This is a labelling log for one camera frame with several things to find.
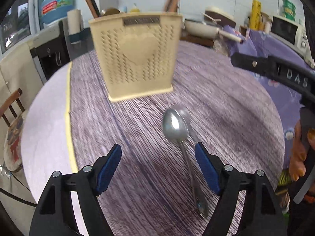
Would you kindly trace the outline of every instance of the yellow tape strip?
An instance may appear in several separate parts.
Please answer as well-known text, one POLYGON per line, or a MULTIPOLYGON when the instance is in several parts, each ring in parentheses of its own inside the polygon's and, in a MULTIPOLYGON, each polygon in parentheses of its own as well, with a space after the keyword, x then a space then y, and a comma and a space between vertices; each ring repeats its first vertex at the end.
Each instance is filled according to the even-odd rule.
POLYGON ((66 112, 65 112, 65 121, 66 121, 66 138, 67 138, 67 147, 69 153, 70 167, 73 173, 77 173, 78 166, 77 161, 74 155, 74 148, 72 142, 71 134, 71 122, 70 122, 70 95, 71 95, 71 85, 70 85, 70 73, 71 73, 72 62, 69 63, 68 73, 67 73, 67 90, 66 90, 66 112))

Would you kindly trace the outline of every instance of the stacked green containers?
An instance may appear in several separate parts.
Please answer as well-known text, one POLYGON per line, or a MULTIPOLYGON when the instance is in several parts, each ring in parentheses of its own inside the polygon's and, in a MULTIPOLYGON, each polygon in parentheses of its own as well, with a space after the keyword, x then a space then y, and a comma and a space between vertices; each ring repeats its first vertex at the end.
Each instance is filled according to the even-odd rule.
POLYGON ((288 0, 282 0, 283 1, 283 13, 282 13, 282 16, 287 18, 287 19, 290 19, 292 21, 295 21, 295 5, 293 3, 291 3, 290 1, 288 0))

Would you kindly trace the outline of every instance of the heart shape on basket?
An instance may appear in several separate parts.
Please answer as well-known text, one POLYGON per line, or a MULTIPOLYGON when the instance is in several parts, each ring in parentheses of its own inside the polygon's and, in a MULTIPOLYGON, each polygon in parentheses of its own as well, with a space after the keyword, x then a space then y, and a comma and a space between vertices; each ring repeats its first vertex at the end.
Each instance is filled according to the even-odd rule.
POLYGON ((135 64, 143 64, 158 49, 158 39, 151 33, 127 34, 118 41, 120 51, 135 64))

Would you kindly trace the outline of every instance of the chair cushion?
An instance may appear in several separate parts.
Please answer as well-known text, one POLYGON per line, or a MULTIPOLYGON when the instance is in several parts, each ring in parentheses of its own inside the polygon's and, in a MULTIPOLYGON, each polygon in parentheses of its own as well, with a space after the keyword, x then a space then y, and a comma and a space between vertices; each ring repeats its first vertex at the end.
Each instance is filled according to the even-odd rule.
POLYGON ((5 138, 4 162, 12 172, 18 172, 22 168, 21 138, 26 115, 27 111, 22 112, 12 121, 5 138))

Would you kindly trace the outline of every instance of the red label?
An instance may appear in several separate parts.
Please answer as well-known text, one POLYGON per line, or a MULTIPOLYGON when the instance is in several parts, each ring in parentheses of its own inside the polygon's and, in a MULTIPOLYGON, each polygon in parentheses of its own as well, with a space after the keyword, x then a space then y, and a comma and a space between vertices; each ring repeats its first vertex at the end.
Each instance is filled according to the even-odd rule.
POLYGON ((51 11, 55 8, 57 8, 57 1, 50 2, 49 4, 47 4, 43 7, 43 14, 45 14, 48 11, 51 11))

